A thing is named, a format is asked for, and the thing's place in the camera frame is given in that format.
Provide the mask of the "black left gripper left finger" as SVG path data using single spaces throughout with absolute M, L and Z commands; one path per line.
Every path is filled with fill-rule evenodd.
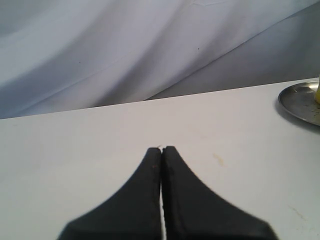
M 60 240 L 160 240 L 163 237 L 159 148 L 146 151 L 128 181 L 108 200 L 70 221 Z

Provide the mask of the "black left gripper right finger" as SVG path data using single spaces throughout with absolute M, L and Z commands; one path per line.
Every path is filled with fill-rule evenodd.
M 173 146 L 162 151 L 161 190 L 168 240 L 275 240 L 270 225 L 207 187 Z

